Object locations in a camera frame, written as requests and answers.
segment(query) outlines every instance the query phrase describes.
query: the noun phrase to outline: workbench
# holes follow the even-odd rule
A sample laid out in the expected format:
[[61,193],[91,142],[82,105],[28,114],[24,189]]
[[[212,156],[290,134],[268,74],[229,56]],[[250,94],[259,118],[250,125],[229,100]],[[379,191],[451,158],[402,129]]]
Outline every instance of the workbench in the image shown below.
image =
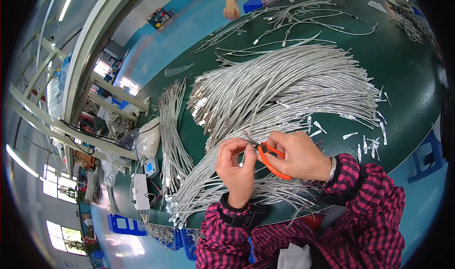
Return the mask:
[[[371,35],[353,36],[335,32],[320,25],[298,24],[293,27],[288,38],[310,38],[321,30],[322,33],[318,39],[335,41],[337,42],[337,46],[344,50],[352,48],[351,53],[354,55],[354,59],[358,60],[360,67],[365,68],[368,71],[368,75],[374,78],[370,83],[375,84],[378,89],[384,85],[383,91],[387,92],[392,107],[389,106],[388,102],[379,102],[377,110],[382,113],[388,123],[385,125],[388,145],[384,146],[381,138],[381,144],[378,149],[380,162],[378,162],[377,158],[373,159],[371,157],[371,151],[369,151],[368,155],[362,154],[362,163],[380,164],[386,173],[390,173],[419,146],[432,129],[433,123],[440,114],[442,88],[439,83],[438,72],[442,69],[442,63],[426,38],[424,38],[423,44],[414,43],[408,38],[405,31],[395,24],[395,20],[389,17],[389,15],[393,15],[394,13],[390,10],[386,0],[373,1],[381,3],[389,14],[367,5],[369,1],[337,0],[338,4],[347,7],[348,13],[367,22],[358,21],[347,15],[320,18],[318,21],[343,26],[356,33],[368,33],[378,23],[375,33]],[[289,4],[288,0],[282,0],[270,7]],[[332,6],[328,8],[340,10],[340,8],[334,8]],[[164,76],[164,70],[166,68],[172,69],[186,66],[195,62],[193,67],[177,75],[178,78],[183,79],[186,73],[192,73],[185,92],[183,102],[183,105],[185,105],[191,92],[190,85],[193,84],[194,77],[201,75],[203,72],[218,68],[219,62],[215,61],[216,56],[214,53],[221,54],[225,52],[216,50],[215,48],[221,47],[239,50],[251,47],[255,39],[273,27],[273,24],[267,24],[267,21],[263,20],[263,16],[272,16],[275,13],[276,11],[271,11],[248,22],[241,28],[242,30],[246,30],[247,33],[242,33],[242,35],[234,33],[221,43],[196,55],[192,55],[191,52],[201,45],[200,43],[196,43],[163,68],[137,96],[151,96],[150,106],[156,105],[158,98],[155,94],[160,95],[163,88],[174,83],[174,79]],[[273,41],[282,41],[286,30],[286,28],[282,28],[270,35],[262,37],[258,45]],[[201,39],[201,41],[209,38],[210,36],[207,36]],[[281,43],[265,46],[263,50],[279,48],[281,48]],[[232,61],[247,61],[251,59],[249,56],[226,56],[226,58]],[[329,156],[345,152],[357,157],[357,144],[360,143],[362,146],[362,135],[365,135],[367,138],[382,137],[380,128],[370,130],[358,122],[341,118],[335,114],[323,113],[313,114],[312,116],[313,122],[317,120],[322,128],[327,131],[327,134],[322,133],[314,136],[312,139],[315,142],[322,139],[325,154]],[[204,156],[204,147],[208,135],[203,135],[203,128],[195,124],[190,112],[184,108],[181,110],[181,117],[180,138],[188,154],[194,158],[195,164],[197,164]],[[145,124],[149,118],[150,116],[140,118],[139,125]],[[359,134],[343,140],[342,136],[351,132],[359,132]],[[161,148],[158,153],[158,160],[161,164]],[[156,177],[155,181],[161,182],[159,177]],[[124,176],[118,174],[113,191],[119,214],[136,219],[137,214],[131,204],[129,195],[130,182],[129,175]],[[321,208],[330,206],[321,200],[318,201],[318,205]],[[285,202],[277,203],[272,206],[271,212],[263,224],[289,220],[292,215],[292,206]],[[151,223],[172,226],[172,223],[168,222],[168,219],[169,214],[160,212],[159,206],[151,210],[149,220]],[[200,228],[203,219],[204,212],[193,214],[187,220],[187,227]]]

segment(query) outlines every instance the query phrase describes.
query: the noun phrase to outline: person's right hand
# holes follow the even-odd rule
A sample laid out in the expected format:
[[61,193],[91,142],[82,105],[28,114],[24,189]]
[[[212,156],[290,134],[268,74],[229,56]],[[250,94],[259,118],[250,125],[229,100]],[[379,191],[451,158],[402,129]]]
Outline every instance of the person's right hand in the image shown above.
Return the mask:
[[224,8],[224,17],[234,20],[240,17],[240,10],[235,2],[229,1],[226,2],[226,7]]
[[267,145],[285,154],[283,159],[265,153],[270,164],[282,174],[304,180],[327,181],[332,170],[332,159],[324,156],[306,133],[272,131]]

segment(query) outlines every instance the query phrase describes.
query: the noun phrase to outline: bracelet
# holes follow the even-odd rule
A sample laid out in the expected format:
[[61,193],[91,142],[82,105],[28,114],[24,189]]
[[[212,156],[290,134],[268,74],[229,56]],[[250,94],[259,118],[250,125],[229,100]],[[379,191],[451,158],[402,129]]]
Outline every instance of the bracelet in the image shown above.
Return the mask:
[[335,170],[337,169],[337,159],[334,157],[330,158],[332,158],[332,169],[330,170],[330,175],[328,176],[328,179],[324,183],[324,185],[327,185],[327,183],[329,183],[333,179],[333,175],[335,175]]

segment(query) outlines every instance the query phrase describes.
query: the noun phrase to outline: wire cutter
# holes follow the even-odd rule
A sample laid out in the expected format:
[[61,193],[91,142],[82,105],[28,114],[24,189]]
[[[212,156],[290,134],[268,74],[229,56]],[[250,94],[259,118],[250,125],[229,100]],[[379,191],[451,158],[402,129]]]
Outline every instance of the wire cutter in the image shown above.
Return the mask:
[[245,133],[245,135],[247,136],[247,141],[252,143],[254,146],[256,146],[258,148],[259,156],[261,157],[263,164],[265,164],[265,166],[267,166],[267,168],[273,174],[275,174],[276,176],[278,176],[278,177],[280,177],[282,179],[285,179],[285,180],[291,180],[292,179],[291,176],[282,174],[280,171],[276,170],[276,168],[274,168],[270,164],[270,162],[267,160],[267,158],[265,157],[265,153],[269,153],[270,154],[270,152],[273,152],[277,156],[285,158],[286,156],[284,155],[284,153],[280,152],[279,150],[277,150],[274,147],[268,146],[267,142],[258,143],[257,141],[252,140],[245,130],[243,130],[243,133]]

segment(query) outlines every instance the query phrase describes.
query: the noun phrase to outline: person's left hand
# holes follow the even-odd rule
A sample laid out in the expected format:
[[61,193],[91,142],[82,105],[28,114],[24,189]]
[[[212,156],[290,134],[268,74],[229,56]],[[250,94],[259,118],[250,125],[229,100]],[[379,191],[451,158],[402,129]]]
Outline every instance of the person's left hand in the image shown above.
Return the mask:
[[[240,167],[238,156],[243,150],[245,160]],[[243,208],[253,194],[255,163],[256,151],[244,139],[236,137],[220,143],[215,171],[229,190],[227,203],[231,207]]]

